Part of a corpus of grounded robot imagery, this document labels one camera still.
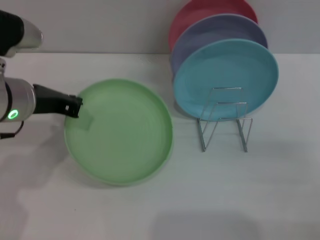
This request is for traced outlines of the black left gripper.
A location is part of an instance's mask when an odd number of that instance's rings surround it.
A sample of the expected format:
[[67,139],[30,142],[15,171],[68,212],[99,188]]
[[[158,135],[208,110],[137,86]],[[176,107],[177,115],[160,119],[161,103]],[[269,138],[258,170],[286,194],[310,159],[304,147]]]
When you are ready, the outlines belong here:
[[76,95],[53,90],[34,84],[35,108],[33,114],[61,114],[71,118],[78,118],[83,105],[83,99]]

